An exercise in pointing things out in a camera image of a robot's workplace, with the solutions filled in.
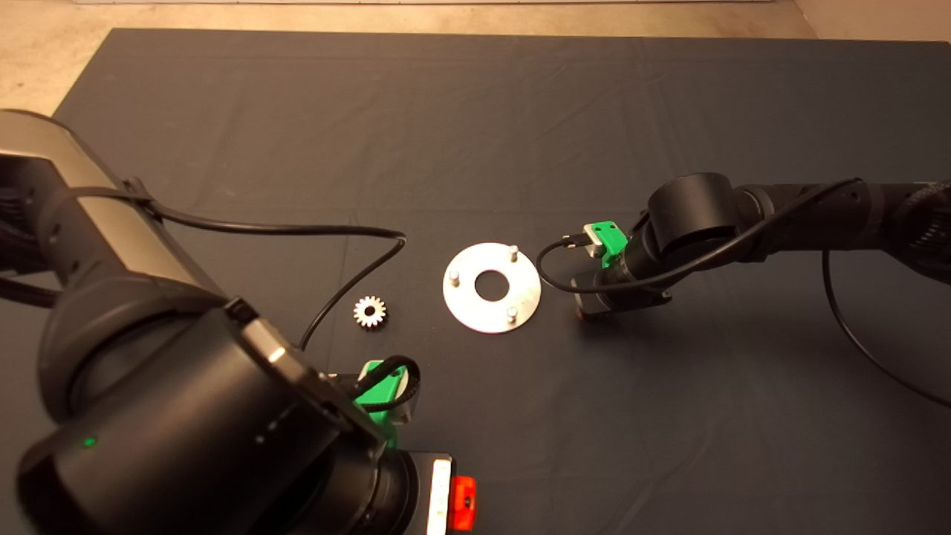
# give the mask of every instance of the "center hole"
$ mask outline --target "center hole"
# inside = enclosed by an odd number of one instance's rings
[[[486,301],[498,301],[509,293],[509,280],[498,271],[482,271],[475,278],[475,291]]]

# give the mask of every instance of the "metal gear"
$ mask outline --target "metal gear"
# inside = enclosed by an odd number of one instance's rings
[[[386,304],[376,295],[364,297],[354,305],[354,318],[367,330],[379,327],[386,320]]]

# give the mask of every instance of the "green bracket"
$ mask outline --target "green bracket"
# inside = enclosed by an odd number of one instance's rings
[[[370,361],[366,363],[364,373],[372,371],[375,367],[379,366],[381,362],[383,361]],[[394,371],[377,383],[373,388],[363,392],[363,395],[358,397],[355,403],[358,405],[370,405],[395,400],[399,395],[399,385],[403,382],[404,375],[406,375],[406,368],[400,367],[397,371]],[[389,447],[397,447],[397,430],[396,426],[393,425],[391,412],[391,410],[384,410],[381,412],[371,412],[369,414],[374,424],[383,429],[383,433],[387,436],[386,445]]]
[[[609,268],[628,244],[628,237],[614,221],[598,221],[584,226],[592,244],[587,246],[592,258],[601,259],[601,267]]]

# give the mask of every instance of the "white label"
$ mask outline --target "white label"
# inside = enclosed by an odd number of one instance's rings
[[[449,484],[453,476],[453,462],[446,459],[433,461],[433,486],[429,491],[429,521],[426,535],[446,535],[449,518]]]

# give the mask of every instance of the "metal disc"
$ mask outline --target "metal disc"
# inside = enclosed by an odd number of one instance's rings
[[[487,301],[476,291],[476,278],[498,271],[509,282],[509,292]],[[462,325],[495,334],[519,328],[538,308],[541,280],[532,261],[516,246],[483,243],[463,249],[442,276],[446,306]]]

